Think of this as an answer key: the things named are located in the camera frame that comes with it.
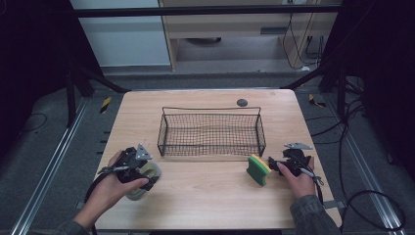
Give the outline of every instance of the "dark curtain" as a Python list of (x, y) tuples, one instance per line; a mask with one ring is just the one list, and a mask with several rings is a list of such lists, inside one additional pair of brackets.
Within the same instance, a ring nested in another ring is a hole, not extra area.
[[(36, 100), (66, 87), (67, 62), (77, 61), (103, 76), (79, 20), (42, 17), (54, 10), (72, 10), (72, 5), (69, 0), (0, 1), (0, 161), (19, 137)], [(63, 39), (58, 45), (66, 50), (55, 48), (56, 37), (51, 35)]]
[[(339, 14), (324, 56), (332, 55), (331, 60), (343, 65), (346, 75), (363, 79), (362, 99), (369, 118), (392, 161), (407, 166), (415, 179), (415, 2), (345, 1), (356, 3), (361, 10)], [(335, 84), (338, 69), (334, 66), (324, 79)]]

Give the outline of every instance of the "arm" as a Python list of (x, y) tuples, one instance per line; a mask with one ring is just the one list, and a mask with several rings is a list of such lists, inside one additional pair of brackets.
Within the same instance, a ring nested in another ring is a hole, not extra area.
[[(314, 158), (310, 159), (308, 166), (314, 169)], [(315, 185), (311, 177), (304, 173), (295, 177), (283, 164), (278, 163), (278, 167), (297, 199), (290, 207), (296, 225), (296, 234), (341, 234), (336, 223), (315, 196)]]
[[(109, 165), (113, 165), (120, 154), (121, 151), (118, 151), (110, 159)], [(75, 218), (62, 224), (53, 234), (88, 234), (87, 230), (91, 229), (104, 212), (112, 208), (125, 194), (148, 182), (149, 179), (140, 178), (128, 183), (121, 183), (115, 173), (109, 174), (97, 185)]]

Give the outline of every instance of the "sleeve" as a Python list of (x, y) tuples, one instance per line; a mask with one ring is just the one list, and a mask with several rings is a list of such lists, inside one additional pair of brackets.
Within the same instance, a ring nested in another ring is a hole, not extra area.
[(341, 234), (340, 229), (315, 195), (298, 199), (291, 205), (290, 211), (296, 225), (296, 234)]
[(74, 221), (62, 223), (52, 235), (89, 235), (89, 232)]

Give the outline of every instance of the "human hand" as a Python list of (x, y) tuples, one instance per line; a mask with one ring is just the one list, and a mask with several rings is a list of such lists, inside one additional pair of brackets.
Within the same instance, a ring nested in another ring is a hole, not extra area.
[[(113, 165), (120, 155), (121, 151), (118, 151), (110, 159), (108, 166)], [(113, 207), (124, 195), (148, 182), (148, 178), (139, 178), (128, 183), (121, 183), (116, 177), (116, 173), (109, 174), (95, 187), (88, 201), (73, 221), (85, 229), (90, 229), (98, 218)]]
[[(277, 163), (277, 165), (281, 173), (283, 173), (287, 179), (296, 199), (300, 199), (307, 195), (315, 195), (314, 181), (310, 176), (302, 173), (298, 177), (295, 177), (286, 166), (280, 163)], [(314, 169), (313, 157), (311, 157), (308, 166), (311, 169)]]

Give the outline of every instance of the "green scouring pad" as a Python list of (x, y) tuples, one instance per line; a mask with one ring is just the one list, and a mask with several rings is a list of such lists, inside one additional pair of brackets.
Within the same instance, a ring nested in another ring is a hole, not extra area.
[(269, 166), (256, 155), (251, 155), (248, 158), (248, 164), (248, 174), (256, 181), (256, 183), (264, 186), (266, 184), (265, 176), (271, 172)]

